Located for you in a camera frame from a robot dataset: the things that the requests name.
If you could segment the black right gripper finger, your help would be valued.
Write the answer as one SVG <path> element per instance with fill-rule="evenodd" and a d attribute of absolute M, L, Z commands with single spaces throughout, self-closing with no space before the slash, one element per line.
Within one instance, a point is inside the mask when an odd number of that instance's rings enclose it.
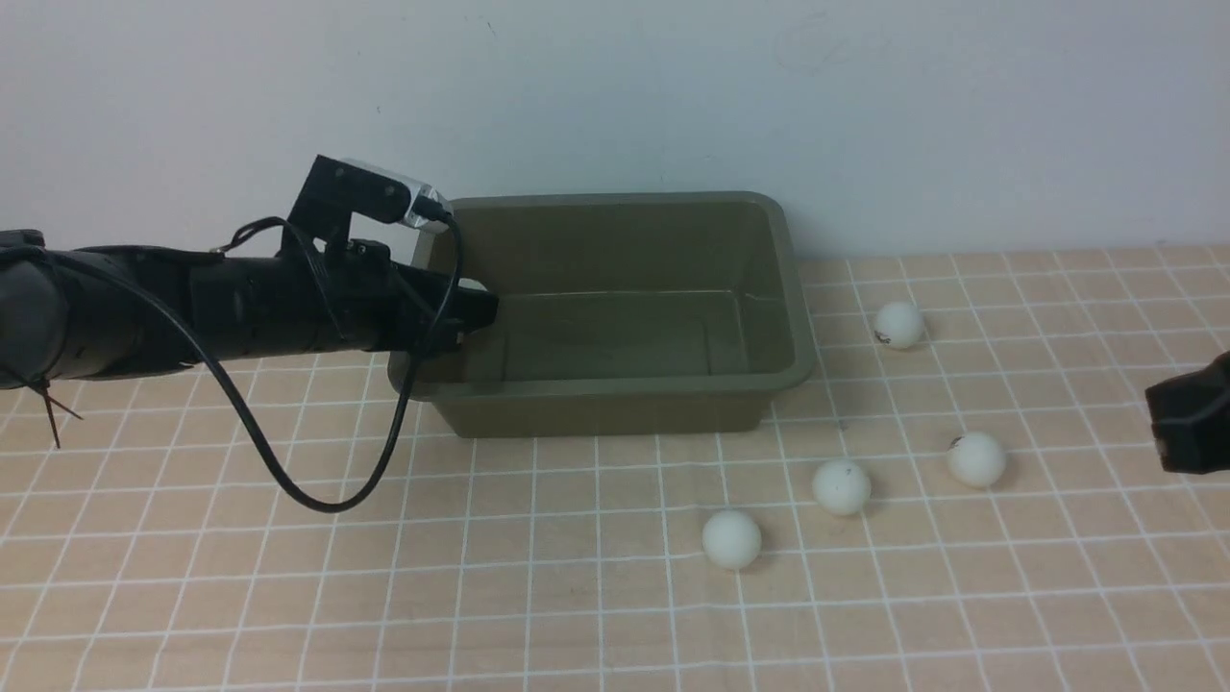
<path fill-rule="evenodd" d="M 1208 476 L 1229 470 L 1229 408 L 1156 422 L 1157 451 L 1165 472 Z"/>
<path fill-rule="evenodd" d="M 1199 371 L 1148 386 L 1146 404 L 1157 430 L 1228 425 L 1229 352 L 1221 352 Z"/>

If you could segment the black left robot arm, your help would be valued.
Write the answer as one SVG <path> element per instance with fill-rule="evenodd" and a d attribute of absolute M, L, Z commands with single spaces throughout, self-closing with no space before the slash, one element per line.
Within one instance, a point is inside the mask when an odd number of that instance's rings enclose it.
<path fill-rule="evenodd" d="M 325 352 L 458 349 L 494 323 L 498 297 L 448 293 L 446 273 L 363 241 L 312 275 L 303 250 L 272 258 L 114 245 L 46 250 L 2 234 L 2 386 L 140 380 L 203 363 Z"/>

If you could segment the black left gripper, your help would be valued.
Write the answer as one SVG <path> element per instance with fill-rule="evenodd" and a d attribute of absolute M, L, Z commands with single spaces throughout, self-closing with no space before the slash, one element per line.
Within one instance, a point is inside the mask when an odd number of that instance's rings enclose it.
<path fill-rule="evenodd" d="M 353 240 L 312 277 L 300 253 L 228 258 L 192 253 L 188 324 L 212 355 L 413 352 L 444 358 L 466 333 L 494 324 L 501 297 L 460 281 L 435 320 L 446 277 L 391 258 L 386 245 Z"/>

